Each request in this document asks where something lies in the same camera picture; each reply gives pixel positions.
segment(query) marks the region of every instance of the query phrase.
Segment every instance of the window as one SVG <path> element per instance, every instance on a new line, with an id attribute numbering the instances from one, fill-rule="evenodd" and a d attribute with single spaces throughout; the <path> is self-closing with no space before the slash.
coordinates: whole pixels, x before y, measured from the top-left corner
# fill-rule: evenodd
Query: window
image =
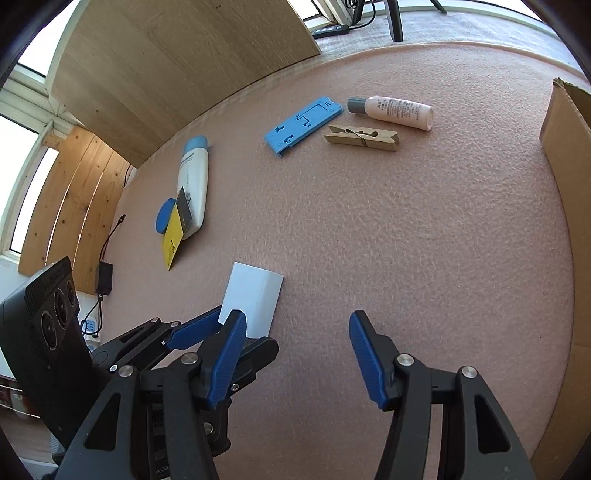
<path id="1" fill-rule="evenodd" d="M 12 242 L 10 244 L 10 250 L 13 250 L 16 253 L 21 253 L 22 251 L 22 245 L 25 242 L 25 236 L 27 234 L 29 222 L 31 221 L 31 216 L 33 215 L 33 209 L 35 208 L 35 204 L 41 193 L 41 188 L 45 183 L 47 175 L 49 174 L 58 153 L 57 150 L 52 148 L 47 149 L 37 171 L 35 172 L 31 185 L 27 190 L 27 195 L 22 203 L 21 211 L 18 214 L 17 225 L 14 229 L 14 235 L 12 236 Z"/>
<path id="2" fill-rule="evenodd" d="M 49 72 L 51 59 L 64 32 L 68 20 L 80 0 L 73 0 L 57 17 L 41 30 L 27 49 L 22 53 L 18 62 L 25 67 L 46 76 Z"/>
<path id="3" fill-rule="evenodd" d="M 316 4 L 312 0 L 288 0 L 302 20 L 322 15 Z"/>
<path id="4" fill-rule="evenodd" d="M 0 211 L 5 210 L 37 137 L 37 133 L 0 116 Z"/>
<path id="5" fill-rule="evenodd" d="M 509 10 L 514 10 L 516 12 L 519 12 L 520 14 L 524 14 L 528 17 L 535 18 L 536 20 L 540 19 L 538 15 L 536 15 L 529 8 L 527 8 L 521 0 L 489 0 L 484 3 L 496 5 L 498 7 L 508 8 Z"/>

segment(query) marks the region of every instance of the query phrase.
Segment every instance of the wooden board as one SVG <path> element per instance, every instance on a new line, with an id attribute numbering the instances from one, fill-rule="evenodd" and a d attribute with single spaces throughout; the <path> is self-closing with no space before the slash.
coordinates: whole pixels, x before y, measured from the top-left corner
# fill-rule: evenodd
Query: wooden board
<path id="1" fill-rule="evenodd" d="M 80 160 L 61 205 L 47 253 L 47 264 L 65 256 L 74 261 L 86 212 L 112 153 L 111 147 L 94 137 Z"/>
<path id="2" fill-rule="evenodd" d="M 60 153 L 47 175 L 31 216 L 18 263 L 19 273 L 33 275 L 45 266 L 51 233 L 61 203 L 74 172 L 94 137 L 93 133 L 74 127 L 68 138 L 61 143 Z"/>
<path id="3" fill-rule="evenodd" d="M 0 408 L 0 426 L 19 457 L 53 463 L 51 434 L 41 420 L 23 420 L 13 411 Z"/>
<path id="4" fill-rule="evenodd" d="M 224 98 L 319 53 L 286 0 L 90 0 L 51 94 L 139 167 Z"/>
<path id="5" fill-rule="evenodd" d="M 95 293 L 96 265 L 113 224 L 128 166 L 117 153 L 111 155 L 88 208 L 73 267 L 74 285 L 79 291 Z"/>

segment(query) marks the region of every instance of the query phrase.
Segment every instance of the cardboard box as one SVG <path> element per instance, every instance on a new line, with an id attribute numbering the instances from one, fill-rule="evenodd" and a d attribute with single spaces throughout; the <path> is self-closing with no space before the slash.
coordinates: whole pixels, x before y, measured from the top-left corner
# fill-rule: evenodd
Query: cardboard box
<path id="1" fill-rule="evenodd" d="M 532 458 L 538 480 L 558 480 L 591 432 L 591 95 L 554 80 L 540 141 L 569 226 L 573 337 L 554 413 Z"/>

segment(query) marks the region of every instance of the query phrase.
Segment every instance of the silver rivet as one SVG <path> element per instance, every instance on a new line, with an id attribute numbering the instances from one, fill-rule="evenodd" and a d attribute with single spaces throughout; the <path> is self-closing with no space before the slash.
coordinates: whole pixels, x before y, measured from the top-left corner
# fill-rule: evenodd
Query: silver rivet
<path id="1" fill-rule="evenodd" d="M 193 365 L 197 363 L 198 358 L 195 352 L 187 352 L 181 357 L 181 363 L 184 365 Z"/>
<path id="2" fill-rule="evenodd" d="M 398 355 L 398 358 L 396 360 L 398 360 L 398 363 L 400 365 L 403 365 L 405 367 L 410 367 L 414 363 L 414 358 L 407 353 L 401 353 L 400 355 Z"/>
<path id="3" fill-rule="evenodd" d="M 462 375 L 466 378 L 475 378 L 478 375 L 476 368 L 466 365 L 462 367 Z"/>
<path id="4" fill-rule="evenodd" d="M 134 367 L 132 365 L 124 365 L 119 369 L 119 376 L 120 377 L 131 377 L 134 373 Z"/>

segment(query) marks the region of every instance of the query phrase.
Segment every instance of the lotion bottle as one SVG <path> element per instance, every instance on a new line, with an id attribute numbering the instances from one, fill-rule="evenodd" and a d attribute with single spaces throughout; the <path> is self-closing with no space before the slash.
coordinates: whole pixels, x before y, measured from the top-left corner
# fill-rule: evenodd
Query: lotion bottle
<path id="1" fill-rule="evenodd" d="M 177 192 L 181 187 L 184 188 L 191 210 L 191 222 L 187 225 L 183 240 L 193 235 L 203 224 L 208 167 L 207 138 L 203 135 L 193 137 L 185 144 L 178 170 Z"/>
<path id="2" fill-rule="evenodd" d="M 350 97 L 347 108 L 351 113 L 364 113 L 377 120 L 431 130 L 433 107 L 390 97 Z"/>

